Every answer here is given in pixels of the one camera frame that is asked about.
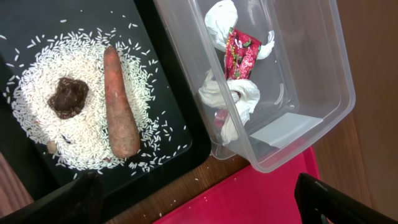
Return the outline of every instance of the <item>red tray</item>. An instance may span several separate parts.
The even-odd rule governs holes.
[[[302,172],[319,179],[312,147],[269,174],[247,166],[155,223],[299,224],[294,187]]]

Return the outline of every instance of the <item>red patterned wrapper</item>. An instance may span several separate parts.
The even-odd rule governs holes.
[[[231,28],[226,43],[225,78],[249,79],[261,48],[261,41]]]

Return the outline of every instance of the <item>plastic container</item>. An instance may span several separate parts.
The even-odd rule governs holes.
[[[215,144],[213,155],[226,159],[237,153],[256,170],[270,172],[320,139],[353,109],[354,86],[337,4],[335,0],[233,1],[239,17],[235,28],[263,43],[268,32],[275,31],[273,52],[258,60],[251,74],[261,99],[243,125],[224,78],[224,53],[212,46],[203,20],[216,2],[155,0]],[[198,96],[209,70],[239,136],[225,146],[213,125],[216,110]]]

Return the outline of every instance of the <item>brown wall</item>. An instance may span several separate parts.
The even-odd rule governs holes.
[[[398,220],[398,0],[339,0],[372,206]]]

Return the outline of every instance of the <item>carrot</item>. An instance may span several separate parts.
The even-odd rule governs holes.
[[[118,52],[108,47],[104,53],[106,119],[113,154],[127,158],[137,154],[139,132],[127,100]]]

